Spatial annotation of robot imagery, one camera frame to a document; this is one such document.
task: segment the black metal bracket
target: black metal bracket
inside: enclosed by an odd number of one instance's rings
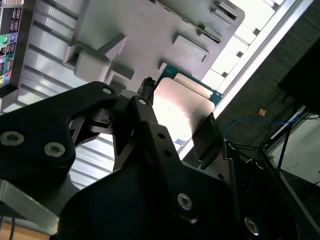
[[[1,116],[0,177],[34,187],[59,185],[75,160],[70,122],[111,108],[117,98],[106,84],[92,82]]]

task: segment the bolt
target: bolt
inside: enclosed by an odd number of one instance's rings
[[[50,157],[59,158],[65,153],[65,147],[58,142],[49,142],[44,146],[44,153]]]
[[[102,91],[104,93],[106,93],[106,94],[111,94],[112,93],[112,91],[110,89],[108,89],[108,88],[103,88]]]
[[[6,131],[1,134],[0,142],[5,146],[18,146],[25,141],[25,137],[17,131]]]
[[[147,105],[147,102],[145,100],[143,100],[142,98],[139,99],[139,103],[141,103],[143,105]]]
[[[190,211],[192,209],[192,201],[190,197],[184,193],[179,193],[178,203],[184,210]]]
[[[246,225],[246,227],[248,228],[248,230],[255,236],[259,236],[260,235],[260,231],[259,228],[257,226],[257,224],[250,218],[250,217],[245,217],[244,218],[244,223]]]

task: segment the blue cable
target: blue cable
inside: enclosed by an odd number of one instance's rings
[[[299,114],[295,119],[291,120],[291,121],[286,121],[286,122],[274,122],[274,121],[267,121],[267,120],[263,120],[263,119],[256,119],[256,118],[246,118],[246,119],[240,119],[237,121],[234,121],[233,123],[231,123],[226,130],[224,131],[223,137],[226,138],[228,131],[230,130],[230,128],[237,124],[237,123],[241,123],[241,122],[259,122],[259,123],[265,123],[265,124],[273,124],[273,125],[285,125],[285,124],[291,124],[294,123],[295,121],[297,121],[300,118]]]

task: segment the wooden surface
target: wooden surface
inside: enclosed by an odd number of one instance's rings
[[[11,224],[3,223],[0,231],[0,240],[8,240],[11,232]],[[31,231],[22,227],[15,227],[14,240],[49,240],[49,236]]]

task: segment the dark wall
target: dark wall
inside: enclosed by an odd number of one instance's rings
[[[240,119],[259,118],[275,122],[288,120],[294,100],[288,98],[284,102],[285,92],[278,84],[318,38],[320,0],[315,0],[218,117],[221,131],[224,132],[227,126]],[[267,114],[258,116],[259,110],[263,108],[267,109]],[[280,127],[273,125],[269,136]],[[236,144],[257,147],[268,129],[269,125],[265,123],[241,122],[230,129],[226,138]]]

